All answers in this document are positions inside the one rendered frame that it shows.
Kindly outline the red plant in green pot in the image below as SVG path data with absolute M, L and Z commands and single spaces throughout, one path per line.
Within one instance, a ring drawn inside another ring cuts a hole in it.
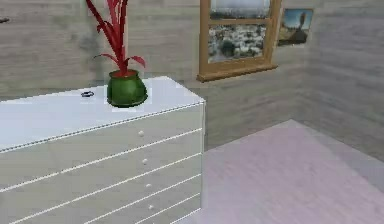
M 127 6 L 129 0 L 106 0 L 110 20 L 105 20 L 92 0 L 85 0 L 87 8 L 97 21 L 97 32 L 102 31 L 113 51 L 113 55 L 102 53 L 103 57 L 111 59 L 117 70 L 109 73 L 107 84 L 107 102 L 114 107 L 135 107 L 146 101 L 147 88 L 139 77 L 139 71 L 131 69 L 131 60 L 146 67 L 146 62 L 141 56 L 127 56 L 124 44 Z

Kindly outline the wooden framed window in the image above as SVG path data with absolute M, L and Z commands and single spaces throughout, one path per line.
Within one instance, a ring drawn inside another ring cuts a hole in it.
M 272 70 L 282 0 L 200 0 L 201 82 Z

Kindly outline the white chest of drawers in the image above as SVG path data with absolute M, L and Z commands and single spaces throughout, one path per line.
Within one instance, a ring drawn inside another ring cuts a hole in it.
M 0 102 L 0 224 L 175 224 L 202 199 L 205 101 L 162 76 Z M 94 92 L 92 97 L 81 93 Z

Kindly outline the framed landscape picture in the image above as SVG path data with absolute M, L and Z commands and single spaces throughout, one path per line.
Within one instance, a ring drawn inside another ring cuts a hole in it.
M 314 10 L 285 8 L 281 17 L 278 46 L 300 45 L 307 42 Z

